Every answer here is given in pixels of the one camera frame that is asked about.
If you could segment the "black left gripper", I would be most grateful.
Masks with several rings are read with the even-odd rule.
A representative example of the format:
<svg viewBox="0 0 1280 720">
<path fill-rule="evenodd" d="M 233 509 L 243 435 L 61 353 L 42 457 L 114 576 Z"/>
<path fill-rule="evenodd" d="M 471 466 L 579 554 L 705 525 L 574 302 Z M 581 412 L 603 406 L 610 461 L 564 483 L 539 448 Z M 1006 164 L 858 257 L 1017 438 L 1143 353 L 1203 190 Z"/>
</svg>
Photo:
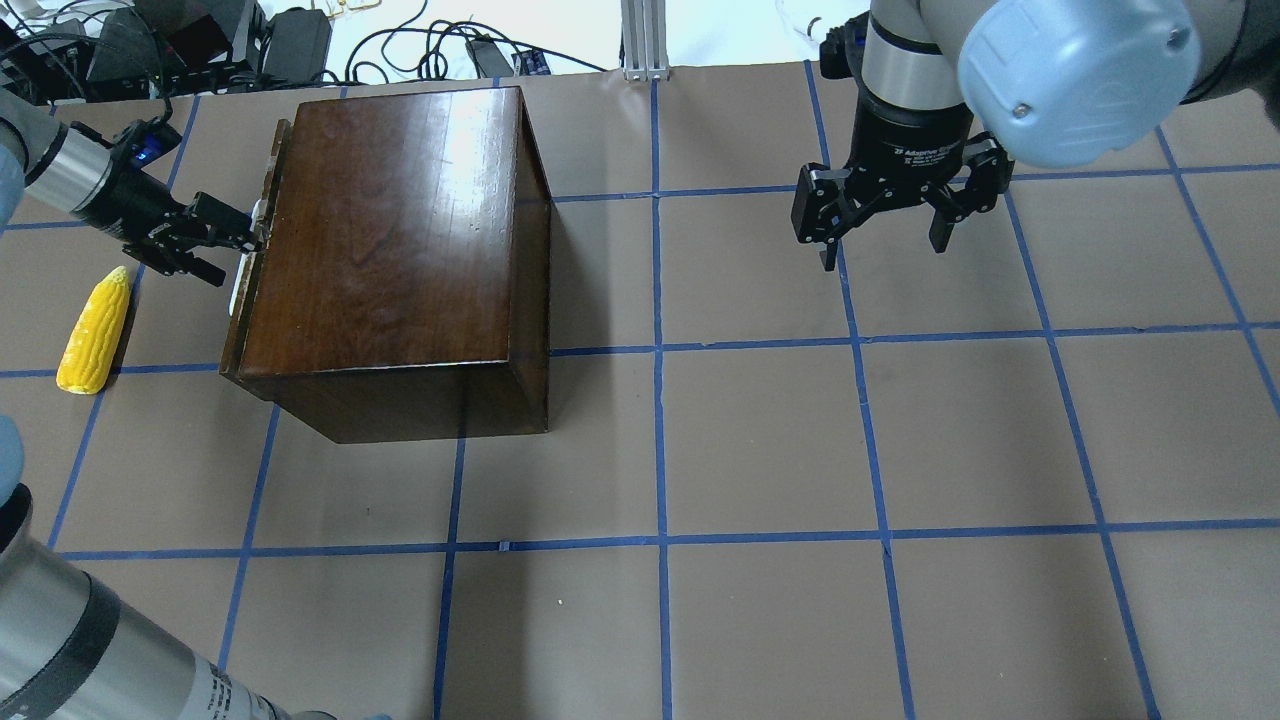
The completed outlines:
<svg viewBox="0 0 1280 720">
<path fill-rule="evenodd" d="M 125 255 L 161 275 L 184 274 L 214 287 L 223 286 L 227 272 L 221 268 L 197 258 L 189 249 L 166 247 L 148 237 L 169 214 L 179 210 L 180 205 L 164 183 L 128 165 L 114 165 L 84 205 L 84 222 L 119 240 Z M 262 247 L 253 217 L 209 193 L 196 193 L 186 215 L 206 229 L 206 246 L 237 251 Z"/>
</svg>

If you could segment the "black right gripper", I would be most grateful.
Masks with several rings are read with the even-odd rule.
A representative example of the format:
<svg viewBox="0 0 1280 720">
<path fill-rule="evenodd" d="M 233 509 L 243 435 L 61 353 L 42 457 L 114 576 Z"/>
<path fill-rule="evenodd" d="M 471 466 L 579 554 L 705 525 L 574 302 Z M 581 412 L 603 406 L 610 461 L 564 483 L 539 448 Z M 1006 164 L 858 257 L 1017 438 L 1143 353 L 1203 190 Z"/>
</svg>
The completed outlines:
<svg viewBox="0 0 1280 720">
<path fill-rule="evenodd" d="M 973 122 L 964 104 L 920 111 L 859 96 L 845 165 L 800 168 L 791 209 L 796 241 L 818 245 L 824 270 L 833 272 L 850 229 L 881 213 L 928 205 L 928 240 L 945 252 L 955 225 L 993 210 L 1012 179 L 1005 146 L 993 135 L 970 136 Z"/>
</svg>

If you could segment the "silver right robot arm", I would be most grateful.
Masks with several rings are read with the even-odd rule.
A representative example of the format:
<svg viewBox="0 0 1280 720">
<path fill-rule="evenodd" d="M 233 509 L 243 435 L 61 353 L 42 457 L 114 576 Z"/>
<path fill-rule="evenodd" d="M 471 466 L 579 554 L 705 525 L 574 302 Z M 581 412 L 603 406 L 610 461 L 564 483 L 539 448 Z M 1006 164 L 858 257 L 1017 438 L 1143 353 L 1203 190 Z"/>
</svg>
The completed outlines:
<svg viewBox="0 0 1280 720">
<path fill-rule="evenodd" d="M 849 160 L 810 163 L 797 178 L 791 223 L 820 246 L 826 270 L 841 238 L 877 214 L 934 211 L 943 252 L 954 227 L 988 211 L 1012 167 L 1071 168 L 1151 132 L 1179 104 L 1277 81 L 1275 1 L 874 1 L 828 32 L 820 73 L 858 85 Z M 317 140 L 335 102 L 283 120 L 253 214 L 204 193 L 191 215 L 243 241 L 244 278 L 310 266 L 305 252 L 353 240 L 358 255 L 516 250 L 540 263 L 553 208 L 525 120 L 498 132 L 463 120 L 462 101 L 516 110 L 511 94 L 440 94 L 443 120 L 396 110 L 372 132 Z"/>
</svg>

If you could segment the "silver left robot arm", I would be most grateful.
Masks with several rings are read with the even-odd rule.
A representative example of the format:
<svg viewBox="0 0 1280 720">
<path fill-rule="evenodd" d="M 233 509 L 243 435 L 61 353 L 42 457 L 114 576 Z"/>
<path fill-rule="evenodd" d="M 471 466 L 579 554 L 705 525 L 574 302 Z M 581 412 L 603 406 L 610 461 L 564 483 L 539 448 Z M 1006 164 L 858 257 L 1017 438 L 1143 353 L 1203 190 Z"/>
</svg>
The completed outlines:
<svg viewBox="0 0 1280 720">
<path fill-rule="evenodd" d="M 163 275 L 187 274 L 220 286 L 225 273 L 197 247 L 262 249 L 248 214 L 198 192 L 178 202 L 146 167 L 177 149 L 168 114 L 134 120 L 113 138 L 67 124 L 24 99 L 1 92 L 3 219 L 24 196 L 118 240 L 138 264 Z"/>
</svg>

